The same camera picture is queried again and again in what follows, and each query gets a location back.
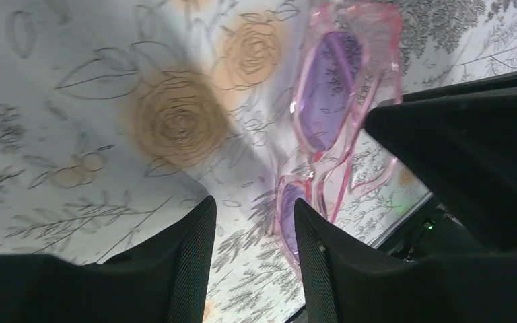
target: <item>purple lens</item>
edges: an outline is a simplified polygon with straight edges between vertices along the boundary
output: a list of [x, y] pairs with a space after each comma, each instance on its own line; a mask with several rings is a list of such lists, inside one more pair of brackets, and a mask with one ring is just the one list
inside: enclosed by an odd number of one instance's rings
[[309, 144], [327, 150], [337, 139], [346, 103], [361, 63], [361, 46], [348, 32], [331, 32], [314, 54], [300, 104], [300, 124]]
[[298, 186], [288, 184], [282, 194], [280, 227], [286, 245], [296, 261], [298, 261], [298, 246], [296, 244], [296, 232], [294, 231], [294, 203], [298, 199], [306, 201], [304, 191]]

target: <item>floral tablecloth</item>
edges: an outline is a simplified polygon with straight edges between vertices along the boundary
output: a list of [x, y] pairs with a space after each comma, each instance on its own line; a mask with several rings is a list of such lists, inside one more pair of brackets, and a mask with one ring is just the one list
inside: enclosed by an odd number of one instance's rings
[[[385, 2], [406, 92], [517, 70], [517, 0]], [[0, 253], [102, 262], [210, 193], [206, 322], [292, 315], [302, 286], [267, 231], [276, 173], [305, 167], [288, 106], [308, 5], [0, 0]], [[356, 152], [352, 180], [383, 167], [367, 136]], [[426, 193], [401, 166], [336, 225], [376, 242]]]

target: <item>glasses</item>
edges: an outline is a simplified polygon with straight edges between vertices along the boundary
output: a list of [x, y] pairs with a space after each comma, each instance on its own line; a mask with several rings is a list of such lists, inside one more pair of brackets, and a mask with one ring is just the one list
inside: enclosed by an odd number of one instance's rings
[[390, 98], [401, 103], [401, 26], [395, 6], [365, 2], [328, 3], [310, 20], [290, 112], [311, 172], [309, 176], [280, 177], [273, 227], [281, 237], [285, 257], [299, 276], [296, 199], [304, 199], [333, 223], [347, 188], [359, 198], [382, 186], [393, 173], [397, 159], [390, 156], [373, 179], [347, 184], [354, 146], [374, 97], [392, 89]]

